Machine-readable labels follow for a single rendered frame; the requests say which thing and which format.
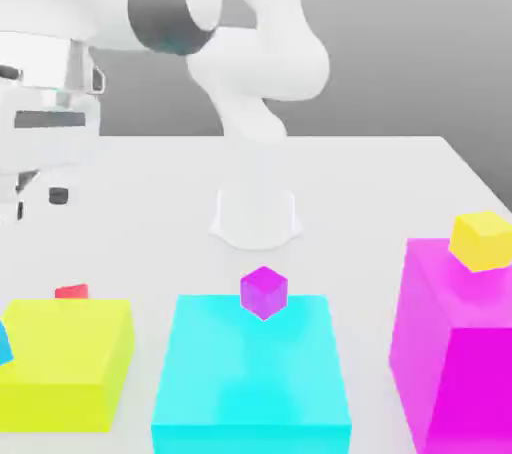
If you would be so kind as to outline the large cyan box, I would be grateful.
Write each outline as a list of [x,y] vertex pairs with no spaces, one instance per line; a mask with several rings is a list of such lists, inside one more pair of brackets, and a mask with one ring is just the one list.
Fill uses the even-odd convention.
[[349,454],[328,300],[267,320],[236,295],[181,295],[151,421],[154,454]]

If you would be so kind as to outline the large magenta box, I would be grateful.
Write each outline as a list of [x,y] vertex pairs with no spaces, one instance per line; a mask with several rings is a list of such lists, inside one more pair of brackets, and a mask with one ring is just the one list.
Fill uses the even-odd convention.
[[406,245],[390,368],[417,454],[512,454],[512,267]]

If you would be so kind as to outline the small yellow cube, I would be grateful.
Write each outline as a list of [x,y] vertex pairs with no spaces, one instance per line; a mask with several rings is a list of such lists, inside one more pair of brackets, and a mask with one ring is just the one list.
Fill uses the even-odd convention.
[[506,268],[512,264],[512,223],[491,211],[458,215],[449,251],[472,272]]

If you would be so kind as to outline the small blue cube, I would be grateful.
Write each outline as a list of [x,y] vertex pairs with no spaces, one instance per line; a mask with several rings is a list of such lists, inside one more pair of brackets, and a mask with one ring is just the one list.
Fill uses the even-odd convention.
[[7,329],[4,322],[0,319],[0,366],[10,363],[13,358],[14,356]]

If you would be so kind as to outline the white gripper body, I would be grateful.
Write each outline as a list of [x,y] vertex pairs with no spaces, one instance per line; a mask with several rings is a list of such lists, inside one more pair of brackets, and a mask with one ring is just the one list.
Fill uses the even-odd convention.
[[71,108],[43,106],[36,90],[0,93],[0,175],[77,164],[99,141],[101,108],[96,97],[72,98]]

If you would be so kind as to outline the small purple cube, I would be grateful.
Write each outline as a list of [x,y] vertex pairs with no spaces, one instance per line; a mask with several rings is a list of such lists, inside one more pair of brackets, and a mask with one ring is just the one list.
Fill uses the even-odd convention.
[[261,320],[266,320],[287,306],[288,279],[262,266],[240,281],[241,306]]

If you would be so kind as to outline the small red cube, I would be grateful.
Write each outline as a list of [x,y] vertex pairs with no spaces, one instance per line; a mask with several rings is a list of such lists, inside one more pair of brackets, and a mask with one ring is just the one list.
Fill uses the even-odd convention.
[[85,283],[58,287],[54,291],[55,299],[87,299],[88,297],[89,289]]

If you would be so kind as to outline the large yellow-green box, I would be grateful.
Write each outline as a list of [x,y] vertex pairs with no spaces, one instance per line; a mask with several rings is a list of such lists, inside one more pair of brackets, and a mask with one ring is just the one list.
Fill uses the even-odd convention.
[[126,299],[14,299],[0,432],[108,432],[135,345]]

